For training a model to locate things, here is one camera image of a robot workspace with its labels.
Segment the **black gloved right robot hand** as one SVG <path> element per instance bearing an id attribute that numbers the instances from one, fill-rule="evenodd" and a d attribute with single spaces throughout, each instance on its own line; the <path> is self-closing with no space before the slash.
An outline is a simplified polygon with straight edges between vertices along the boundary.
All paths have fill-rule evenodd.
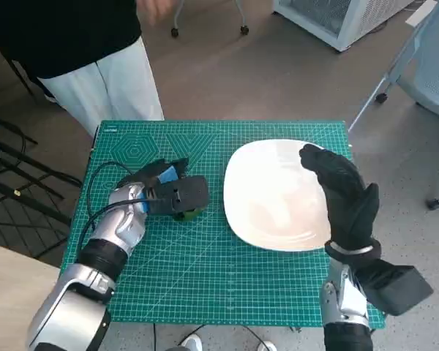
<path id="1" fill-rule="evenodd" d="M 357 167 L 332 151 L 306 144 L 299 154 L 302 166 L 315 173 L 326 196 L 331 241 L 349 252 L 373 246 L 378 185 L 366 185 Z"/>

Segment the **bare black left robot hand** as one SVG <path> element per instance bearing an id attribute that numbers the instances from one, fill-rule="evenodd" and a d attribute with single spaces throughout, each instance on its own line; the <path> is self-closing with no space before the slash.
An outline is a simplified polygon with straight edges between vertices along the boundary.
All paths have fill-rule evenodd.
<path id="1" fill-rule="evenodd" d="M 188 158 L 181 158 L 171 162 L 158 159 L 145 165 L 139 171 L 127 175 L 117 183 L 117 187 L 126 184 L 143 183 L 145 186 L 153 186 L 157 183 L 167 183 L 183 178 L 189 164 Z"/>

